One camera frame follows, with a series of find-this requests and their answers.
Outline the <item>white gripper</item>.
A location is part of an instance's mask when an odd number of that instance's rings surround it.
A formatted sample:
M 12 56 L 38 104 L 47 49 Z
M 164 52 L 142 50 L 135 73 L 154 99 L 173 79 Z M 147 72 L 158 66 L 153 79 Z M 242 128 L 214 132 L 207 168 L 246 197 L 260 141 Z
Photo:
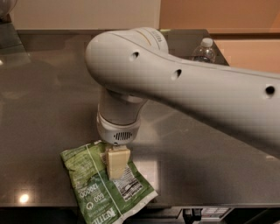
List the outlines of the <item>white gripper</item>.
M 130 149 L 124 144 L 136 138 L 141 122 L 136 120 L 128 125 L 113 124 L 97 113 L 96 123 L 101 139 L 114 144 L 106 149 L 108 177 L 110 180 L 120 179 L 130 159 Z

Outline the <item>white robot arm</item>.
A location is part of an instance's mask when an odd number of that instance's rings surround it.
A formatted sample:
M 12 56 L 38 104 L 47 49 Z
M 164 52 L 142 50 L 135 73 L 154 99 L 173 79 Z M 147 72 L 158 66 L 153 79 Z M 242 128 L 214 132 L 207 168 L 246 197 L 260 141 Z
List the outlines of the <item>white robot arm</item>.
M 165 37 L 144 27 L 107 31 L 85 51 L 87 70 L 102 87 L 97 129 L 101 139 L 133 141 L 142 106 L 153 100 L 257 149 L 280 151 L 280 77 L 171 55 Z

